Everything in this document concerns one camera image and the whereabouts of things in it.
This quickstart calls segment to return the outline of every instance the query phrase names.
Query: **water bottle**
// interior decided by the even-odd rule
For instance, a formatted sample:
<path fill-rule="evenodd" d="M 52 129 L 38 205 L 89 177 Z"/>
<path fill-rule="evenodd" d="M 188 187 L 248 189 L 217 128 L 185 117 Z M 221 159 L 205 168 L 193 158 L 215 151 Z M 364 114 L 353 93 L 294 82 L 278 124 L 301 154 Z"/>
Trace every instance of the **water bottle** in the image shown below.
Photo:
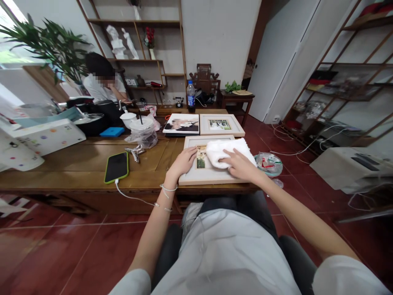
<path fill-rule="evenodd" d="M 188 112 L 195 113 L 195 88 L 194 85 L 192 84 L 192 81 L 188 81 L 187 105 L 188 105 Z"/>

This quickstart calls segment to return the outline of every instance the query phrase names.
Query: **metal clip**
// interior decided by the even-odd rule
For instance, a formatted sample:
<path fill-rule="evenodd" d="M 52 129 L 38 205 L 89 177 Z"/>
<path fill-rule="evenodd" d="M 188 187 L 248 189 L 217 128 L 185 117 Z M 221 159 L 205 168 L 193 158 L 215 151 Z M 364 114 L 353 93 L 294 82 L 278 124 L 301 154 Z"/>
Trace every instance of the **metal clip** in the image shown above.
<path fill-rule="evenodd" d="M 125 147 L 124 149 L 134 157 L 134 161 L 137 163 L 139 163 L 139 155 L 145 152 L 141 145 L 138 145 L 135 148 Z"/>

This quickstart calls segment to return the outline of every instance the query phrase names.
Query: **green phone case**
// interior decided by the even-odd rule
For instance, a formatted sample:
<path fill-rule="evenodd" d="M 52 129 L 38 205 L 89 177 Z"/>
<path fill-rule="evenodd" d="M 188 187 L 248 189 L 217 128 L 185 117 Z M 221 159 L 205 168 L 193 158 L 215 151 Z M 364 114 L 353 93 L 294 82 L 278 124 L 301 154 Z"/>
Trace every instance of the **green phone case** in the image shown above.
<path fill-rule="evenodd" d="M 129 166 L 128 166 L 128 163 L 129 163 L 129 162 L 128 162 L 128 153 L 127 153 L 127 152 L 122 152 L 122 153 L 118 153 L 118 154 L 124 154 L 124 153 L 127 155 L 127 174 L 126 174 L 126 175 L 123 175 L 123 176 L 120 176 L 120 177 L 118 177 L 118 178 L 116 178 L 116 179 L 123 179 L 123 178 L 127 177 L 128 174 L 130 173 L 130 168 L 129 168 Z M 106 168 L 105 168 L 105 176 L 104 176 L 104 183 L 105 183 L 105 184 L 113 183 L 113 182 L 115 182 L 115 180 L 116 180 L 116 179 L 113 179 L 113 180 L 110 180 L 110 181 L 108 181 L 108 182 L 105 182 L 106 171 L 108 170 L 109 158 L 108 158 L 108 161 L 106 162 Z"/>

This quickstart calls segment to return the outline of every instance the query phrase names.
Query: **window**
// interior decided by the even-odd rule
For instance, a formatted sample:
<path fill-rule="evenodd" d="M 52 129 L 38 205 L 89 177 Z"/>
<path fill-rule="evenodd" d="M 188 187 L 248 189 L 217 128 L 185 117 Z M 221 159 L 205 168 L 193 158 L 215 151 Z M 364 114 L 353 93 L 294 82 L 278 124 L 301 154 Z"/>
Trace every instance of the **window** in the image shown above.
<path fill-rule="evenodd" d="M 13 28 L 15 20 L 20 22 L 26 21 L 25 16 L 13 2 L 13 0 L 0 0 L 0 25 L 7 28 Z M 16 42 L 5 42 L 5 34 L 0 33 L 0 68 L 20 68 L 23 64 L 42 62 L 32 56 L 32 53 L 25 50 L 24 47 L 14 48 Z"/>

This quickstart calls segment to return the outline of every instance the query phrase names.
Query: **white sculpture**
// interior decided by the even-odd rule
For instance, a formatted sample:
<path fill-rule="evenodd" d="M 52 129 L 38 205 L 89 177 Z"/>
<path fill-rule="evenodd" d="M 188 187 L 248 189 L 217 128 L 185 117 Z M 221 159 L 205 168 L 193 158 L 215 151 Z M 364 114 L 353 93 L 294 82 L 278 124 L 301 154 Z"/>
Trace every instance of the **white sculpture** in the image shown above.
<path fill-rule="evenodd" d="M 123 40 L 119 39 L 119 33 L 116 31 L 116 29 L 109 25 L 106 28 L 106 31 L 109 33 L 109 35 L 112 37 L 112 52 L 115 55 L 117 59 L 127 59 L 128 56 L 124 55 L 124 51 L 126 50 L 125 46 L 123 45 Z"/>
<path fill-rule="evenodd" d="M 135 20 L 141 20 L 140 15 L 139 15 L 139 11 L 138 11 L 138 6 L 133 5 L 132 7 L 134 8 Z"/>
<path fill-rule="evenodd" d="M 127 40 L 128 48 L 131 50 L 132 55 L 134 56 L 133 59 L 139 59 L 138 53 L 135 50 L 134 44 L 131 41 L 130 34 L 126 32 L 124 28 L 122 28 L 123 36 Z"/>

